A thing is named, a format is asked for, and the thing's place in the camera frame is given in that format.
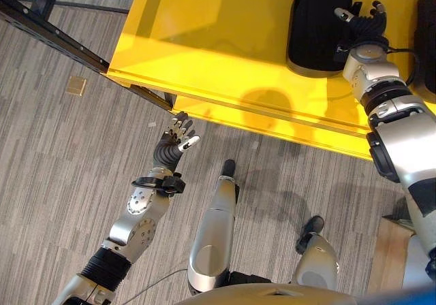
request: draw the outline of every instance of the black bracket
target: black bracket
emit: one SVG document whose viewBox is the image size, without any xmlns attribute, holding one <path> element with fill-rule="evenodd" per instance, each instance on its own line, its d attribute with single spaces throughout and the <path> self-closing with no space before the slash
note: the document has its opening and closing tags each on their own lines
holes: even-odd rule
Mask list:
<svg viewBox="0 0 436 305">
<path fill-rule="evenodd" d="M 132 186 L 155 189 L 167 194 L 181 194 L 185 190 L 185 182 L 181 179 L 181 174 L 175 172 L 173 176 L 165 176 L 163 179 L 154 177 L 139 177 L 133 181 Z"/>
</svg>

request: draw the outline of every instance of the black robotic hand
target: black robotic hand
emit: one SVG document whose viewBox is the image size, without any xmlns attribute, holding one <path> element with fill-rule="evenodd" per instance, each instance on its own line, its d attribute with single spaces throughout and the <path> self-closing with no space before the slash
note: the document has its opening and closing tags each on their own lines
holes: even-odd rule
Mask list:
<svg viewBox="0 0 436 305">
<path fill-rule="evenodd" d="M 192 126 L 192 120 L 188 120 L 183 125 L 187 119 L 186 112 L 179 112 L 171 119 L 170 125 L 156 145 L 153 153 L 153 167 L 162 167 L 174 172 L 182 154 L 200 140 L 200 137 L 195 135 L 195 130 L 188 132 Z"/>
<path fill-rule="evenodd" d="M 337 7 L 334 14 L 342 21 L 348 22 L 353 34 L 358 38 L 382 36 L 386 29 L 386 11 L 379 1 L 373 2 L 373 9 L 369 12 L 372 17 L 355 16 L 345 9 Z"/>
</svg>

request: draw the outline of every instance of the robot finger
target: robot finger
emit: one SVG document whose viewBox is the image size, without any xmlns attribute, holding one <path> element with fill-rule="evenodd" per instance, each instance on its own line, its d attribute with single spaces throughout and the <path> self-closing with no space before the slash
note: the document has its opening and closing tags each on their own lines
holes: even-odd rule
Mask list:
<svg viewBox="0 0 436 305">
<path fill-rule="evenodd" d="M 336 15 L 336 17 L 345 22 L 350 22 L 354 18 L 354 15 L 351 12 L 342 9 L 341 7 L 337 7 L 336 9 L 334 9 L 334 14 Z"/>
<path fill-rule="evenodd" d="M 189 139 L 185 140 L 184 142 L 181 142 L 181 143 L 178 145 L 178 150 L 181 151 L 181 152 L 183 153 L 183 152 L 185 152 L 188 148 L 191 148 L 191 146 L 197 144 L 199 140 L 200 140 L 200 136 L 193 136 L 193 137 L 190 137 Z"/>
</svg>

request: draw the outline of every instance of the small tan square tile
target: small tan square tile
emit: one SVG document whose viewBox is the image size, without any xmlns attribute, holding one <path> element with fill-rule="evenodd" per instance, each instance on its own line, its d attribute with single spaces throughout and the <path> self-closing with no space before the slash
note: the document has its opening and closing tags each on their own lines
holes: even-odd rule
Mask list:
<svg viewBox="0 0 436 305">
<path fill-rule="evenodd" d="M 69 94 L 82 96 L 84 93 L 84 87 L 87 84 L 87 79 L 79 76 L 69 77 L 67 90 Z"/>
</svg>

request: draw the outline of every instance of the silver robot arm segment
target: silver robot arm segment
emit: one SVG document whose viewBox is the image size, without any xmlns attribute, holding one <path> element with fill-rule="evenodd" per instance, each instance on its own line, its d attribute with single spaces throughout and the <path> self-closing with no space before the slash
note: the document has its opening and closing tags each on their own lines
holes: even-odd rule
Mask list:
<svg viewBox="0 0 436 305">
<path fill-rule="evenodd" d="M 335 14 L 349 24 L 357 18 L 342 9 L 336 9 Z M 372 132 L 367 140 L 378 172 L 401 183 L 409 192 L 406 197 L 409 213 L 431 258 L 426 271 L 435 280 L 436 116 L 420 97 L 412 95 L 396 65 L 387 62 L 388 46 L 379 42 L 382 39 L 361 37 L 349 51 L 343 77 L 369 117 Z"/>
<path fill-rule="evenodd" d="M 224 163 L 215 194 L 198 226 L 188 265 L 192 294 L 228 283 L 237 198 L 235 167 L 233 160 Z"/>
<path fill-rule="evenodd" d="M 170 197 L 182 193 L 185 183 L 175 172 L 182 154 L 200 139 L 188 129 L 192 121 L 181 112 L 164 131 L 153 154 L 153 169 L 133 181 L 133 194 L 101 248 L 76 274 L 53 305 L 109 305 L 131 265 L 153 241 L 156 226 L 170 206 Z"/>
</svg>

